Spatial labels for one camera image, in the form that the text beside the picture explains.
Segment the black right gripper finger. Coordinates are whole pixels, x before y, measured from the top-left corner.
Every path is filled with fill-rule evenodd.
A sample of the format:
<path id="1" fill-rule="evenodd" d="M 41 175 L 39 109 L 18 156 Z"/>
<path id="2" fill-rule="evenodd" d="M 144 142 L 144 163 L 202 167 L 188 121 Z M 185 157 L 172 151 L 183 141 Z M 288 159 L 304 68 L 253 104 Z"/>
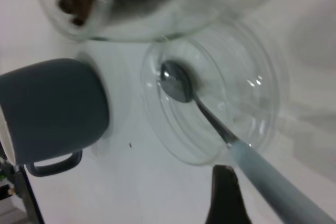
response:
<path id="1" fill-rule="evenodd" d="M 206 223 L 251 223 L 238 178 L 231 166 L 213 167 L 211 205 Z"/>

